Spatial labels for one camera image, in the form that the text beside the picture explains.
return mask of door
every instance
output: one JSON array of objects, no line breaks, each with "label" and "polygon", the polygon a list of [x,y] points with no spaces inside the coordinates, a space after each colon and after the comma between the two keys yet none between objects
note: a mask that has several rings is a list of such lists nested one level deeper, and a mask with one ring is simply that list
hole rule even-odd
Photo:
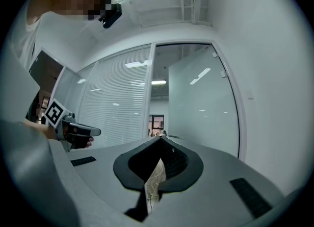
[{"label": "door", "polygon": [[169,67],[169,136],[238,157],[236,103],[212,45]]}]

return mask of frosted glass door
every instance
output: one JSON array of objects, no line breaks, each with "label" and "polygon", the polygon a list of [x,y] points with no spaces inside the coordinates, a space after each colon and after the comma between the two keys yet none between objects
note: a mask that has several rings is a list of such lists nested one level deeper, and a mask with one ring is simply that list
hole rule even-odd
[{"label": "frosted glass door", "polygon": [[169,136],[238,156],[236,103],[208,46],[169,67]]}]

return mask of fluorescent light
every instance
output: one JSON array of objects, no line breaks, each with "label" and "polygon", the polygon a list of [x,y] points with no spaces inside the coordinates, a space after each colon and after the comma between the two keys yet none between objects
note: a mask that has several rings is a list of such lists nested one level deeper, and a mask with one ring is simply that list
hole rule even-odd
[{"label": "fluorescent light", "polygon": [[160,84],[166,84],[167,82],[165,80],[153,80],[152,85],[160,85]]},{"label": "fluorescent light", "polygon": [[83,82],[86,82],[86,80],[85,80],[85,79],[80,79],[80,80],[78,81],[78,84],[81,84],[81,83],[83,83]]},{"label": "fluorescent light", "polygon": [[135,62],[125,64],[127,68],[143,67],[147,65],[148,65],[148,60],[144,60],[143,63],[140,63],[139,61],[135,61]]},{"label": "fluorescent light", "polygon": [[210,71],[210,68],[205,68],[204,71],[202,71],[199,75],[197,79],[194,79],[191,81],[190,85],[195,84],[197,81],[200,80],[200,78],[202,78],[204,75],[206,75],[208,72]]}]

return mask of wall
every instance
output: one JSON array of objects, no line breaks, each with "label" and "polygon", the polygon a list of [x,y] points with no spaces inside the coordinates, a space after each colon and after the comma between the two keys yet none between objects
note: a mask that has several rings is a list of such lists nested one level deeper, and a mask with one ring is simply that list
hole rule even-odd
[{"label": "wall", "polygon": [[82,60],[97,40],[85,29],[80,33],[82,21],[70,20],[54,13],[42,17],[34,55],[41,48],[52,58],[74,72],[80,70]]},{"label": "wall", "polygon": [[206,25],[169,24],[149,28],[138,28],[127,31],[122,27],[115,30],[115,36],[96,44],[81,65],[81,69],[91,63],[116,52],[165,40],[213,40],[216,38],[214,29]]},{"label": "wall", "polygon": [[314,158],[311,28],[291,0],[217,0],[211,10],[244,100],[245,162],[288,194]]},{"label": "wall", "polygon": [[163,117],[163,129],[167,132],[169,125],[169,101],[166,99],[151,100],[149,108],[150,115],[164,115]]}]

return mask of window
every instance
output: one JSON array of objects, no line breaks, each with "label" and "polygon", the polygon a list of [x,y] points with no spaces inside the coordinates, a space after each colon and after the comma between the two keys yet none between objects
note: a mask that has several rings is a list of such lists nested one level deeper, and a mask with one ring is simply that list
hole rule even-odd
[{"label": "window", "polygon": [[149,136],[156,136],[156,133],[163,130],[163,115],[150,115],[149,116]]}]

